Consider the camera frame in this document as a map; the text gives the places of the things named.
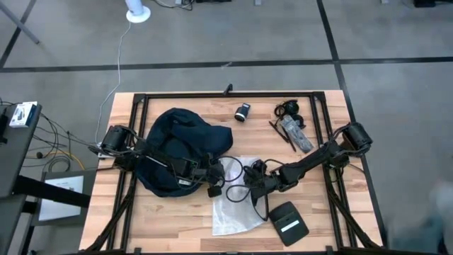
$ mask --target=white paper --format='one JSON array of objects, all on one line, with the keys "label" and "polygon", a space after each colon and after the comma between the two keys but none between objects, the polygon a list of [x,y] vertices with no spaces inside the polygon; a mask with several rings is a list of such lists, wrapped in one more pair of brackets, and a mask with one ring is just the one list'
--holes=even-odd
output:
[{"label": "white paper", "polygon": [[[46,180],[45,183],[71,191],[82,193],[84,177],[68,177]],[[80,215],[81,208],[75,205],[66,205],[52,200],[42,199],[39,221],[54,220],[63,217]]]}]

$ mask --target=concrete floor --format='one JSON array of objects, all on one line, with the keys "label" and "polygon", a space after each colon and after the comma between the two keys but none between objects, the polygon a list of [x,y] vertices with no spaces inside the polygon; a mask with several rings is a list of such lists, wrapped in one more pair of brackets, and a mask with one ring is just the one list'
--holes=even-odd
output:
[{"label": "concrete floor", "polygon": [[[29,0],[2,0],[22,16]],[[408,1],[323,0],[340,58],[453,56],[453,5],[414,9]],[[132,25],[122,63],[330,59],[314,0],[234,0],[196,4],[194,11],[152,9],[151,20]],[[5,67],[115,64],[127,29],[124,1],[37,0],[26,25],[41,39],[21,33]],[[0,13],[0,52],[16,27]],[[453,64],[343,65],[358,121],[374,139],[367,159],[386,227],[420,220],[439,181],[453,181]],[[117,83],[116,71],[21,72],[0,70],[5,101],[39,101],[43,112],[80,138],[94,140],[99,103]],[[118,91],[339,89],[333,65],[142,69],[122,72]],[[101,129],[112,100],[105,105]],[[41,144],[34,142],[32,147]],[[73,153],[87,167],[96,158],[84,146]],[[22,174],[39,178],[42,169]],[[10,254],[17,254],[27,217],[22,217]],[[39,227],[30,248],[41,254],[74,252],[83,226]],[[451,234],[447,235],[450,249]]]}]

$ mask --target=desk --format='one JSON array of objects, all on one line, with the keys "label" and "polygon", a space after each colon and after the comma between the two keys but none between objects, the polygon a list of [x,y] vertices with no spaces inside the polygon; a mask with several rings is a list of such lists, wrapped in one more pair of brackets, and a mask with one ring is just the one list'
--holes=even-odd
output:
[{"label": "desk", "polygon": [[[325,91],[328,112],[333,129],[346,125],[350,119],[342,91]],[[108,125],[128,125],[132,108],[133,93],[117,93],[113,101]],[[234,145],[226,153],[231,156],[250,156],[261,159],[273,158],[282,162],[299,161],[306,155],[293,152],[289,144],[269,126],[269,120],[275,120],[274,107],[290,98],[178,98],[152,99],[149,101],[145,136],[153,122],[164,111],[172,107],[187,108],[198,113],[212,125],[229,126],[233,130]],[[314,119],[311,114],[309,99],[298,98],[301,114],[305,119],[305,135],[317,145]],[[234,111],[243,102],[251,104],[251,112],[245,123],[233,118]],[[139,104],[141,113],[143,104]],[[323,123],[323,139],[327,134]],[[136,118],[138,127],[140,116]],[[359,159],[351,162],[360,168]],[[100,167],[110,166],[105,160]],[[101,233],[112,215],[119,171],[107,170],[97,173],[91,203],[81,238],[80,249],[88,247]],[[369,196],[364,174],[352,167],[346,167],[343,175],[346,193],[352,216],[372,240],[381,244],[377,220]],[[249,232],[229,236],[212,236],[212,201],[207,197],[206,187],[202,186],[192,195],[182,198],[159,198],[138,182],[135,193],[132,222],[127,250],[141,247],[142,252],[221,252],[221,251],[325,251],[326,245],[336,247],[331,215],[328,206],[323,172],[320,166],[309,171],[299,185],[285,193],[274,192],[269,196],[270,209],[292,201],[310,234],[292,246],[285,247],[270,222],[265,222]],[[346,227],[341,216],[340,226],[343,240],[348,245]],[[115,248],[120,245],[122,223],[117,226]]]},{"label": "desk", "polygon": [[[29,127],[6,127],[4,137],[8,142],[0,144],[0,254],[7,254],[21,213],[33,214],[36,211],[37,203],[25,201],[27,195],[82,207],[88,207],[90,201],[89,195],[68,191],[20,175],[22,163],[38,125],[41,108],[38,104]],[[0,113],[4,110],[9,121],[16,106],[0,106]],[[25,251],[32,233],[33,228],[28,230]]]}]

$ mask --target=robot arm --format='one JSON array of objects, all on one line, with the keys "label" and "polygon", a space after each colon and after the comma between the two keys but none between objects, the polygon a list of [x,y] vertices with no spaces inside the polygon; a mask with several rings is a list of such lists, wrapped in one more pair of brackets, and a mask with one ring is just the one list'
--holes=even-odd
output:
[{"label": "robot arm", "polygon": [[[343,142],[338,144],[335,139],[343,134]],[[273,191],[285,192],[296,186],[299,179],[304,178],[305,173],[319,164],[327,164],[330,167],[344,167],[349,163],[349,156],[361,157],[368,152],[372,139],[359,123],[351,123],[340,127],[333,133],[332,138],[309,156],[294,163],[283,164],[265,175],[264,169],[252,168],[251,171],[260,171],[262,178],[256,178],[257,173],[246,172],[244,183],[251,189],[252,201],[265,196]]]},{"label": "robot arm", "polygon": [[[128,141],[134,141],[128,147]],[[114,165],[125,171],[132,171],[139,158],[150,159],[166,167],[167,171],[178,179],[189,182],[209,183],[211,186],[224,178],[222,164],[206,154],[201,160],[175,158],[161,152],[152,144],[139,137],[134,130],[121,125],[111,126],[99,147],[90,146],[94,153],[101,153],[115,158]]]}]

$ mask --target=white label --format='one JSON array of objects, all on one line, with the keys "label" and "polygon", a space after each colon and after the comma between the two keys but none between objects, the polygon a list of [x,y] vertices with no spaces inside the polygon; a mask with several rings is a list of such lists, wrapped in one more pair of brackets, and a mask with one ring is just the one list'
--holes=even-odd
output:
[{"label": "white label", "polygon": [[298,221],[298,220],[296,220],[296,221],[290,223],[290,224],[287,225],[286,227],[283,227],[281,230],[282,230],[282,232],[285,232],[285,231],[287,231],[288,229],[292,228],[293,226],[295,226],[295,225],[297,225],[297,224],[299,224],[299,221]]},{"label": "white label", "polygon": [[190,186],[190,185],[192,185],[192,183],[191,183],[191,182],[189,182],[189,181],[184,181],[184,180],[181,180],[181,179],[179,179],[179,181],[178,181],[178,182],[179,182],[179,184],[183,184],[183,185],[187,185],[187,186]]}]

